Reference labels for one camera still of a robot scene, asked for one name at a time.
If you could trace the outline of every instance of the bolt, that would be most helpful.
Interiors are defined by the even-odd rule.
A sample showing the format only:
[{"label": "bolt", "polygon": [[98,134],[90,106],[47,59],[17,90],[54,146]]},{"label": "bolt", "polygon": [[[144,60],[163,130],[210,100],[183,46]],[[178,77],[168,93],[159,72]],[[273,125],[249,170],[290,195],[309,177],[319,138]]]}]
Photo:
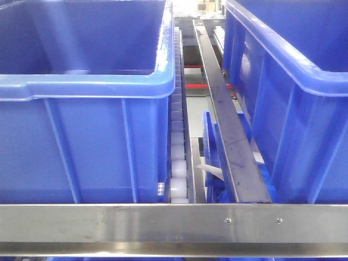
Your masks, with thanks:
[{"label": "bolt", "polygon": [[281,223],[283,223],[283,219],[281,217],[277,218],[276,223],[280,225]]},{"label": "bolt", "polygon": [[232,219],[225,219],[224,221],[226,224],[232,224]]}]

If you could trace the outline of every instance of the blue plastic part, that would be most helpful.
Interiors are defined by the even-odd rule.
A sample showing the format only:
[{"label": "blue plastic part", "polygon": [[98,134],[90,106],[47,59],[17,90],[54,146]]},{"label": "blue plastic part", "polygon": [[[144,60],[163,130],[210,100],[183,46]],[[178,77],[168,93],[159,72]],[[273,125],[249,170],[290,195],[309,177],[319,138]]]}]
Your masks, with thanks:
[{"label": "blue plastic part", "polygon": [[226,0],[223,66],[283,202],[348,202],[347,1]]},{"label": "blue plastic part", "polygon": [[[203,112],[203,147],[205,163],[214,167],[221,167],[212,120],[208,111]],[[218,203],[216,199],[225,189],[224,182],[213,174],[206,172],[206,187],[207,203]]]},{"label": "blue plastic part", "polygon": [[[239,111],[238,115],[243,116],[243,112]],[[250,131],[250,127],[247,124],[244,117],[240,118],[244,131],[248,133]],[[212,122],[210,117],[210,112],[203,112],[203,144],[204,144],[204,159],[206,164],[212,165],[215,167],[221,167],[223,170],[227,171],[226,165],[221,166],[219,152],[216,146],[217,142],[221,142],[221,140],[216,139],[216,137],[220,137],[219,132],[213,130],[213,128],[218,128],[217,123]],[[273,203],[282,203],[280,200],[278,193],[275,187],[272,185],[271,176],[263,163],[258,163],[258,167],[260,173],[264,179],[264,182],[267,186],[268,192],[272,199]],[[235,203],[233,191],[230,188],[230,185],[225,186],[225,183],[216,178],[211,173],[207,172],[206,176],[206,187],[207,187],[207,203]]]},{"label": "blue plastic part", "polygon": [[48,257],[47,261],[183,261],[171,257]]},{"label": "blue plastic part", "polygon": [[250,258],[250,257],[223,257],[217,261],[347,261],[348,258]]},{"label": "blue plastic part", "polygon": [[170,1],[2,5],[0,203],[157,202],[173,52]]}]

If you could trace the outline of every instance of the metal beam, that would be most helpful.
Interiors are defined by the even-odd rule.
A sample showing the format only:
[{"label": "metal beam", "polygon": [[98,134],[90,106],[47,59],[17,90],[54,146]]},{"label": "metal beam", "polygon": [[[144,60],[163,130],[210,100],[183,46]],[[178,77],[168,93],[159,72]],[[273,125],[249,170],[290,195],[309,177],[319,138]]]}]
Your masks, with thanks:
[{"label": "metal beam", "polygon": [[271,202],[231,95],[226,88],[206,28],[200,20],[195,20],[194,26],[222,137],[222,151],[228,168],[228,173],[224,173],[225,182],[233,187],[230,194],[234,193],[236,202]]},{"label": "metal beam", "polygon": [[191,163],[192,175],[188,176],[188,191],[190,203],[207,203],[206,194],[204,192],[203,172],[196,166],[201,164],[200,146],[198,138],[190,138],[191,143]]},{"label": "metal beam", "polygon": [[0,256],[348,257],[348,206],[0,205]]}]

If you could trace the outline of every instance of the blue plastic crate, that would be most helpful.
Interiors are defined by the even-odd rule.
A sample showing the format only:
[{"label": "blue plastic crate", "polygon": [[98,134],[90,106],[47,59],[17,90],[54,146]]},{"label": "blue plastic crate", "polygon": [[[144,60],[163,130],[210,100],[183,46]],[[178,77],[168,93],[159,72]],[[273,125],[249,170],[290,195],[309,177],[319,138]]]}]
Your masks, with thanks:
[{"label": "blue plastic crate", "polygon": [[223,66],[282,201],[347,203],[348,2],[226,7]]},{"label": "blue plastic crate", "polygon": [[0,7],[0,203],[157,202],[171,1]]}]

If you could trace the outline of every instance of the metal frame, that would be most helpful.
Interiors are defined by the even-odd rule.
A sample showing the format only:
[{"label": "metal frame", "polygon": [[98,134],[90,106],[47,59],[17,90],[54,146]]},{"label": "metal frame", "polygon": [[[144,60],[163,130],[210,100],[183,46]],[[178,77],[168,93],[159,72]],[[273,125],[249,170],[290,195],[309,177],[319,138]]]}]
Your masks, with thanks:
[{"label": "metal frame", "polygon": [[225,182],[231,185],[236,202],[271,202],[267,187],[259,172],[250,149],[243,126],[232,103],[231,94],[221,73],[206,28],[202,21],[195,20],[194,26],[200,48],[204,72],[219,131],[222,137],[221,151],[227,170],[223,172]]},{"label": "metal frame", "polygon": [[[236,197],[269,202],[209,38],[202,24],[195,27],[229,176],[234,182],[242,170],[246,176],[235,186]],[[239,167],[236,144],[247,158]],[[254,182],[250,188],[247,179]],[[348,205],[17,204],[0,205],[0,213],[0,256],[348,257]]]}]

